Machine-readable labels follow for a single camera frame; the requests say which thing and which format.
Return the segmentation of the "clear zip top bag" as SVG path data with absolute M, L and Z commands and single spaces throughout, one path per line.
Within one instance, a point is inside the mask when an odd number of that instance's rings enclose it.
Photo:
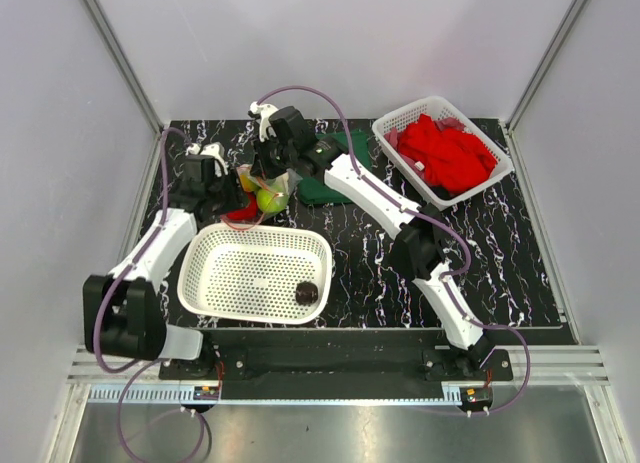
M 302 177 L 289 169 L 274 179 L 250 175 L 248 164 L 238 166 L 241 187 L 248 197 L 247 205 L 221 217 L 221 221 L 236 231 L 247 231 L 283 212 Z

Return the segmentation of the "orange fake mango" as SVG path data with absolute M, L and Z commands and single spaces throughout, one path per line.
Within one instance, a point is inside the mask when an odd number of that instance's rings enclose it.
M 247 193 L 256 192 L 260 186 L 250 178 L 248 173 L 240 173 L 239 180 L 243 190 Z

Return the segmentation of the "red fake pepper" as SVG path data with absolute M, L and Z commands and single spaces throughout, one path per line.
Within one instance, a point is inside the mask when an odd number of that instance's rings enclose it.
M 250 200 L 245 208 L 229 212 L 225 218 L 231 222 L 252 222 L 258 218 L 258 213 L 257 203 Z

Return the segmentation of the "dark brown fake fruit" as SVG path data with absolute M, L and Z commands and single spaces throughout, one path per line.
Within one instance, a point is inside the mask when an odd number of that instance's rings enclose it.
M 295 301 L 299 305 L 309 306 L 319 300 L 319 288 L 311 281 L 303 281 L 296 285 Z

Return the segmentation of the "green fake apple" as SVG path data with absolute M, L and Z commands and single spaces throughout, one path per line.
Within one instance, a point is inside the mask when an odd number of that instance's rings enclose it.
M 286 192 L 273 192 L 260 189 L 256 193 L 258 209 L 264 214 L 277 214 L 282 212 L 289 203 L 289 195 Z

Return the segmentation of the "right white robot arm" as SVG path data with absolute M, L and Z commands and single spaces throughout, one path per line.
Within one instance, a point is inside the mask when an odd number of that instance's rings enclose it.
M 296 108 L 254 102 L 249 115 L 259 122 L 254 175 L 274 179 L 292 170 L 313 177 L 355 203 L 392 238 L 390 266 L 425 295 L 450 346 L 443 355 L 426 361 L 428 377 L 488 380 L 494 376 L 496 345 L 450 275 L 442 249 L 445 227 L 437 210 L 390 189 L 335 138 L 317 136 Z

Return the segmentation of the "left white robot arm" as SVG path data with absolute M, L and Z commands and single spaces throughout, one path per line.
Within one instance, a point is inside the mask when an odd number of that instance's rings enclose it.
M 215 369 L 216 355 L 197 330 L 180 330 L 159 309 L 160 285 L 206 221 L 248 204 L 238 174 L 213 154 L 184 159 L 180 182 L 163 188 L 161 209 L 131 253 L 106 275 L 83 285 L 86 349 L 101 366 L 106 355 L 152 361 L 181 359 L 196 379 Z

